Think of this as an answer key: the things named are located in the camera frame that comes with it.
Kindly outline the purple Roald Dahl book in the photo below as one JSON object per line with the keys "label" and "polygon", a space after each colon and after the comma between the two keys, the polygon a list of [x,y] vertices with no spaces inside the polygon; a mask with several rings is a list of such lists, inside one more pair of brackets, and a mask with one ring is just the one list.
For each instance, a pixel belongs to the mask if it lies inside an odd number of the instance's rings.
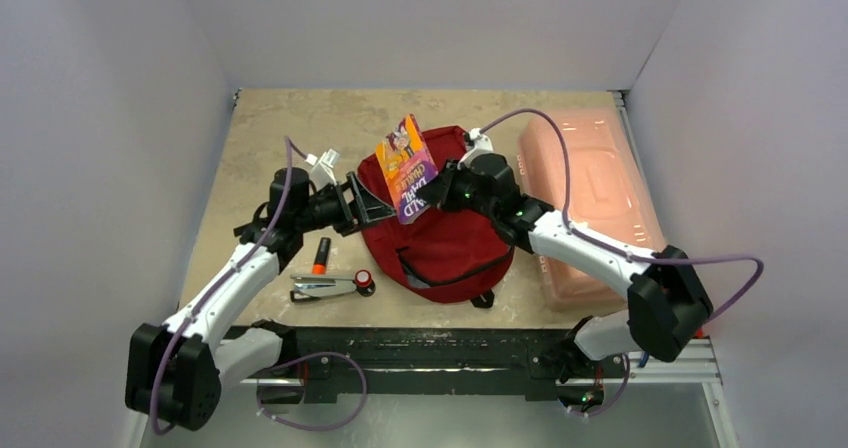
{"label": "purple Roald Dahl book", "polygon": [[407,114],[377,145],[380,171],[400,224],[412,224],[427,210],[417,190],[438,174],[413,114]]}

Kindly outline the red backpack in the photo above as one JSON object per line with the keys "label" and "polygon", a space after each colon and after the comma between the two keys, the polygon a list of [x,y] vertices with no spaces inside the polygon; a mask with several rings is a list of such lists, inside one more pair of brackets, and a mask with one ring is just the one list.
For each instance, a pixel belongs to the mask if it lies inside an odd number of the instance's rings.
{"label": "red backpack", "polygon": [[[466,153],[465,131],[448,126],[422,132],[422,141],[438,167]],[[376,154],[357,168],[362,183],[385,202],[389,189]],[[489,221],[470,211],[428,208],[413,223],[397,217],[362,232],[365,245],[382,272],[412,293],[449,304],[476,300],[505,276],[514,248],[501,241]]]}

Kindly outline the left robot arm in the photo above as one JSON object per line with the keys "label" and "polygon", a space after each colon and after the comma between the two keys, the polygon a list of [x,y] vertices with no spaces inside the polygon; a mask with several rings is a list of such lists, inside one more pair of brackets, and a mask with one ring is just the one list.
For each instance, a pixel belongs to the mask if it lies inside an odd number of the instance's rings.
{"label": "left robot arm", "polygon": [[[154,431],[197,431],[224,390],[266,369],[284,377],[298,350],[285,326],[258,322],[239,337],[227,334],[254,297],[280,276],[307,233],[327,227],[347,236],[393,217],[393,207],[354,172],[324,185],[302,168],[278,170],[266,202],[234,230],[238,243],[224,267],[164,322],[141,324],[131,335],[125,406],[148,415]],[[165,422],[167,428],[160,424]]]}

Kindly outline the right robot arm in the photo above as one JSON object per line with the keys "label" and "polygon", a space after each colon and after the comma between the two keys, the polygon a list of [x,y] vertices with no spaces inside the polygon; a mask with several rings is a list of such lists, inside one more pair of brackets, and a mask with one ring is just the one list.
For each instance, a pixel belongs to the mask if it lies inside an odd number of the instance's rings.
{"label": "right robot arm", "polygon": [[561,261],[625,300],[624,310],[585,318],[572,329],[561,360],[573,374],[631,351],[673,362],[713,313],[685,252],[671,245],[656,252],[578,227],[562,211],[523,193],[501,155],[484,154],[468,166],[450,160],[416,194],[442,211],[485,217],[504,243]]}

